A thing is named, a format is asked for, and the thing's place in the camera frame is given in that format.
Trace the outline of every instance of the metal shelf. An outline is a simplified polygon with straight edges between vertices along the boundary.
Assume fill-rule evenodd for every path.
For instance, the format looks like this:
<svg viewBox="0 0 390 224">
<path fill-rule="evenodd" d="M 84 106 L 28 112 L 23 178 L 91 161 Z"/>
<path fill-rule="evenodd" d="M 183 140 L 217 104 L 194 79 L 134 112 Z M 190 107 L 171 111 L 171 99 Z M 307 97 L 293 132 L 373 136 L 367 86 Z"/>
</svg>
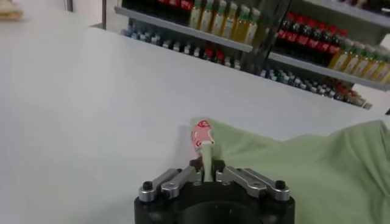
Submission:
<svg viewBox="0 0 390 224">
<path fill-rule="evenodd" d="M 192 36 L 192 37 L 197 37 L 197 38 L 207 40 L 207 41 L 210 41 L 213 43 L 217 43 L 217 44 L 220 44 L 223 46 L 231 47 L 231 48 L 243 51 L 243 52 L 251 52 L 253 49 L 252 46 L 249 46 L 246 44 L 242 44 L 242 43 L 238 43 L 238 42 L 235 42 L 235 41 L 232 41 L 229 39 L 218 37 L 218 36 L 212 35 L 210 33 L 205 33 L 205 32 L 202 32 L 202 31 L 199 31 L 196 29 L 192 29 L 192 28 L 187 27 L 187 26 L 182 26 L 180 24 L 176 24 L 176 23 L 167 21 L 167 20 L 163 20 L 163 19 L 156 18 L 156 17 L 149 16 L 149 15 L 145 15 L 143 13 L 136 12 L 134 10 L 125 9 L 122 7 L 115 7 L 115 12 L 117 14 L 124 15 L 124 16 L 139 20 L 139 21 L 144 22 L 144 23 L 149 23 L 149 24 L 152 24 L 152 25 L 155 25 L 158 27 L 162 27 L 165 29 L 173 30 L 173 31 L 176 31 L 179 33 L 184 33 L 184 34 L 187 34 L 187 35 Z"/>
<path fill-rule="evenodd" d="M 350 5 L 336 2 L 335 0 L 303 0 L 314 5 L 321 6 L 332 11 L 336 11 L 363 21 L 377 24 L 382 27 L 390 28 L 390 18 L 383 15 L 375 14 L 363 9 L 355 8 Z"/>
<path fill-rule="evenodd" d="M 362 79 L 360 77 L 356 77 L 356 76 L 349 75 L 349 74 L 346 74 L 343 72 L 331 70 L 331 69 L 328 69 L 325 67 L 314 65 L 310 62 L 301 61 L 301 60 L 291 58 L 289 56 L 281 55 L 281 54 L 278 54 L 275 52 L 271 52 L 269 54 L 268 58 L 271 60 L 274 60 L 274 61 L 278 61 L 278 62 L 287 64 L 287 65 L 294 66 L 296 68 L 305 69 L 307 71 L 312 71 L 312 72 L 317 73 L 317 74 L 326 75 L 326 76 L 333 77 L 333 78 L 340 79 L 340 80 L 344 80 L 347 82 L 352 82 L 352 83 L 356 83 L 359 85 L 368 86 L 368 87 L 371 87 L 374 89 L 379 89 L 382 91 L 390 90 L 390 85 L 384 85 L 384 84 L 374 82 L 371 80 Z"/>
</svg>

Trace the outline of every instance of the white tabletop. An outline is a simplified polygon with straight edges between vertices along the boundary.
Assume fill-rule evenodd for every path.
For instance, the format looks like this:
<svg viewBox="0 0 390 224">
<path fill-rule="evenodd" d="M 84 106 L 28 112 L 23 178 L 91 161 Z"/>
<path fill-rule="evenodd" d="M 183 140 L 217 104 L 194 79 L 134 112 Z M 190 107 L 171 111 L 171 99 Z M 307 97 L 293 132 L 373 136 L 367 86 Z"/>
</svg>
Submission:
<svg viewBox="0 0 390 224">
<path fill-rule="evenodd" d="M 374 119 L 390 124 L 59 17 L 51 19 L 59 25 L 34 17 L 0 23 L 1 223 L 132 223 L 142 181 L 194 157 L 194 116 L 279 140 Z"/>
</svg>

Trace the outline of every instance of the screw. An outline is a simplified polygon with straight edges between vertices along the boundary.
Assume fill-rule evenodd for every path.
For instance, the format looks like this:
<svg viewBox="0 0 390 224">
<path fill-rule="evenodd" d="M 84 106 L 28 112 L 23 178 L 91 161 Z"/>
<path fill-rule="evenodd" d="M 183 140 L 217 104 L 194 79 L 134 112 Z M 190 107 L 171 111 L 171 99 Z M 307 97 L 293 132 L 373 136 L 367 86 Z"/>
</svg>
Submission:
<svg viewBox="0 0 390 224">
<path fill-rule="evenodd" d="M 278 189 L 278 190 L 284 190 L 286 189 L 286 182 L 282 181 L 282 180 L 277 180 L 275 182 L 275 188 Z"/>
<path fill-rule="evenodd" d="M 150 191 L 153 189 L 153 182 L 151 181 L 145 181 L 143 184 L 142 184 L 142 189 L 144 191 Z"/>
<path fill-rule="evenodd" d="M 200 185 L 202 185 L 202 182 L 200 182 L 200 181 L 195 181 L 195 182 L 193 183 L 193 185 L 194 185 L 194 186 L 200 186 Z"/>
</svg>

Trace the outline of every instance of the green cloth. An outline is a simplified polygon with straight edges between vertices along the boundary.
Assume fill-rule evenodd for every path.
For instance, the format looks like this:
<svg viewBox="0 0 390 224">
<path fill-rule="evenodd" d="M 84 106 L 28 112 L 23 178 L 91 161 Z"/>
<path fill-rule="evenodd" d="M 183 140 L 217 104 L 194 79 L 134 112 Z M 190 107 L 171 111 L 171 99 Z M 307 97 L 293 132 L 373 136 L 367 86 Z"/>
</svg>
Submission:
<svg viewBox="0 0 390 224">
<path fill-rule="evenodd" d="M 285 180 L 296 201 L 296 224 L 390 224 L 390 131 L 381 121 L 329 136 L 276 141 L 206 119 L 214 145 L 199 149 L 206 179 L 211 158 Z"/>
</svg>

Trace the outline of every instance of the yellow drink bottle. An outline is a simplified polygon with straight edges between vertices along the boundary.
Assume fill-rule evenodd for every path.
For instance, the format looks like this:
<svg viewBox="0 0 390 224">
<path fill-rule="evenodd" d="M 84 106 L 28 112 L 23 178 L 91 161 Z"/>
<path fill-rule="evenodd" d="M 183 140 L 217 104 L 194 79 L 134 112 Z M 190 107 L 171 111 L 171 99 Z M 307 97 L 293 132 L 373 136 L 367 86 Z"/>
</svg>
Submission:
<svg viewBox="0 0 390 224">
<path fill-rule="evenodd" d="M 211 17 L 213 12 L 211 11 L 213 8 L 214 0 L 207 0 L 206 8 L 203 10 L 202 19 L 200 20 L 199 30 L 203 32 L 208 32 L 210 29 Z"/>
<path fill-rule="evenodd" d="M 352 69 L 351 74 L 359 76 L 361 72 L 369 65 L 374 56 L 375 48 L 366 46 L 361 53 L 361 57 L 355 67 Z"/>
<path fill-rule="evenodd" d="M 202 0 L 195 0 L 193 9 L 191 10 L 189 25 L 193 29 L 197 29 L 199 27 L 200 14 L 202 13 L 202 9 L 200 7 L 201 5 Z"/>
<path fill-rule="evenodd" d="M 250 9 L 245 5 L 241 5 L 241 11 L 239 13 L 239 18 L 236 21 L 235 28 L 232 32 L 231 39 L 237 42 L 243 42 L 245 34 L 248 30 L 248 15 Z"/>
<path fill-rule="evenodd" d="M 361 43 L 355 43 L 351 51 L 349 52 L 347 60 L 344 62 L 344 64 L 341 66 L 340 71 L 345 73 L 351 73 L 355 65 L 358 63 L 361 52 L 364 49 L 364 45 Z"/>
<path fill-rule="evenodd" d="M 260 11 L 255 8 L 252 8 L 252 16 L 250 17 L 248 30 L 245 34 L 244 44 L 248 44 L 248 45 L 252 44 L 257 31 L 257 27 L 258 27 L 257 21 L 259 16 L 260 16 Z"/>
<path fill-rule="evenodd" d="M 230 38 L 236 18 L 237 4 L 230 2 L 229 13 L 225 17 L 224 22 L 222 23 L 222 28 L 219 33 L 219 36 L 224 38 Z"/>
<path fill-rule="evenodd" d="M 346 62 L 350 51 L 352 49 L 353 42 L 350 39 L 344 39 L 341 43 L 341 50 L 333 56 L 328 68 L 340 71 L 341 66 Z"/>
<path fill-rule="evenodd" d="M 371 76 L 370 79 L 376 82 L 382 82 L 383 80 L 385 80 L 385 78 L 388 77 L 389 72 L 390 72 L 390 54 L 385 55 L 382 64 L 374 72 L 374 74 Z"/>
<path fill-rule="evenodd" d="M 212 25 L 210 27 L 210 33 L 214 35 L 219 35 L 219 33 L 221 32 L 222 23 L 224 22 L 224 17 L 225 17 L 225 9 L 226 9 L 226 1 L 220 0 L 218 12 L 215 13 L 213 22 L 211 23 Z"/>
<path fill-rule="evenodd" d="M 374 72 L 383 63 L 383 53 L 380 50 L 374 52 L 372 60 L 368 63 L 366 68 L 360 73 L 360 77 L 370 79 Z"/>
</svg>

